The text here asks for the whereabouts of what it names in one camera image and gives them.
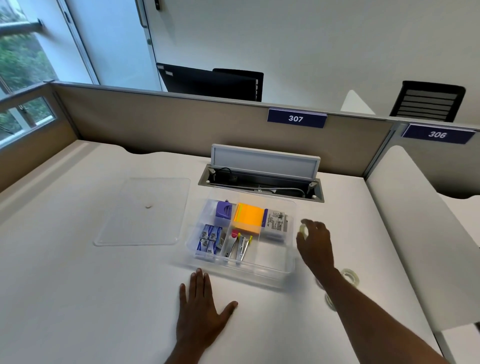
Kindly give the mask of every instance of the purple sharpener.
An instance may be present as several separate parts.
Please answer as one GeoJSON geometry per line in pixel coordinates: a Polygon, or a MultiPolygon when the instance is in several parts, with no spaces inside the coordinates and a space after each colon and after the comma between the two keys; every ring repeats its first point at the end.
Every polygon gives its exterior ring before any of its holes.
{"type": "Polygon", "coordinates": [[[232,204],[228,200],[219,201],[216,205],[215,216],[232,220],[232,204]]]}

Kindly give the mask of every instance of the person's left hand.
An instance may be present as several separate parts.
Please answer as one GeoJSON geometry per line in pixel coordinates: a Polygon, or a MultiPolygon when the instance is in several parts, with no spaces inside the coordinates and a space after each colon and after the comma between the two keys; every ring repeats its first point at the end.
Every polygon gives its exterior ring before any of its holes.
{"type": "Polygon", "coordinates": [[[186,295],[185,285],[180,285],[180,314],[177,322],[177,344],[188,350],[203,353],[213,344],[232,315],[238,302],[230,302],[217,314],[213,302],[212,284],[208,273],[200,268],[190,277],[186,295]]]}

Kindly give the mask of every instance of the office chair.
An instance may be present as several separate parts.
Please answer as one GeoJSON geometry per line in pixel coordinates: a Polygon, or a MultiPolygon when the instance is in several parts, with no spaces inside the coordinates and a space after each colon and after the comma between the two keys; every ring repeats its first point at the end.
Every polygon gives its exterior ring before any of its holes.
{"type": "Polygon", "coordinates": [[[257,80],[236,74],[157,63],[169,92],[255,101],[257,80]]]}
{"type": "Polygon", "coordinates": [[[463,96],[462,86],[403,81],[390,116],[453,122],[463,96]]]}
{"type": "Polygon", "coordinates": [[[238,76],[251,77],[257,80],[257,100],[258,102],[262,101],[262,92],[264,89],[264,74],[263,72],[255,71],[243,71],[243,70],[231,70],[228,68],[214,68],[213,72],[222,72],[229,74],[236,74],[238,76]]]}

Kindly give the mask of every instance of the window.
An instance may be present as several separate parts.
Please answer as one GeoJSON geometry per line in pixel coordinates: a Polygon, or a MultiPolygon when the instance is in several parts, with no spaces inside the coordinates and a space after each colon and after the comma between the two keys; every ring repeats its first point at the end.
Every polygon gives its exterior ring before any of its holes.
{"type": "MultiPolygon", "coordinates": [[[[0,0],[0,97],[57,75],[16,0],[0,0]]],[[[0,145],[53,119],[42,98],[0,113],[0,145]]]]}

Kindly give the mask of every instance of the number 306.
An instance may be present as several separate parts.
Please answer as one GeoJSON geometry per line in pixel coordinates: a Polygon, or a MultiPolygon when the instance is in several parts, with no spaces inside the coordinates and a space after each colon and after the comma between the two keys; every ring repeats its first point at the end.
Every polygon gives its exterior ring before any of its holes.
{"type": "Polygon", "coordinates": [[[289,118],[288,118],[288,121],[298,121],[298,122],[300,122],[302,119],[303,119],[303,116],[290,115],[289,118]]]}
{"type": "Polygon", "coordinates": [[[432,138],[445,138],[447,136],[447,133],[442,133],[442,132],[430,132],[428,136],[432,138]]]}

